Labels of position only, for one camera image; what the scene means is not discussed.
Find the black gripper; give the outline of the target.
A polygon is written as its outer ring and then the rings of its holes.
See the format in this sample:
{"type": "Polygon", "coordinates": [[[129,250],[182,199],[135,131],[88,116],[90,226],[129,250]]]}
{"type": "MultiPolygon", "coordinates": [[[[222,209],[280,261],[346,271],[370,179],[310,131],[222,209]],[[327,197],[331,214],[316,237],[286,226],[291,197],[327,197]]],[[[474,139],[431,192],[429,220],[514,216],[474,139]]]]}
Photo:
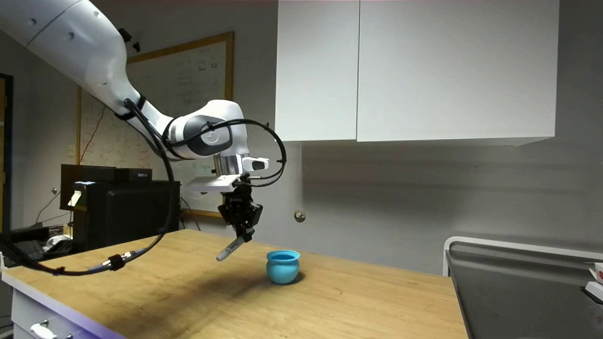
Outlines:
{"type": "Polygon", "coordinates": [[[235,237],[250,241],[261,214],[261,205],[252,199],[252,188],[240,184],[233,192],[222,195],[218,212],[233,227],[235,237]]]}

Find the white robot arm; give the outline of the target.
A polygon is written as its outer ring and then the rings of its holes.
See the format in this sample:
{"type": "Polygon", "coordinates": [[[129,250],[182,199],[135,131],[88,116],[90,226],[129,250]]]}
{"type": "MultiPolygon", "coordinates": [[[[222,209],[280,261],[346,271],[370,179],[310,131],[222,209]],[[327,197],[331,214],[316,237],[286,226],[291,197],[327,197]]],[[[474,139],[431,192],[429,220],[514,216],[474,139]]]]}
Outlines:
{"type": "Polygon", "coordinates": [[[216,158],[218,177],[201,192],[231,192],[242,175],[265,169],[248,154],[242,111],[231,99],[169,116],[126,75],[122,33],[90,0],[0,0],[0,30],[105,103],[167,160],[216,158]]]}

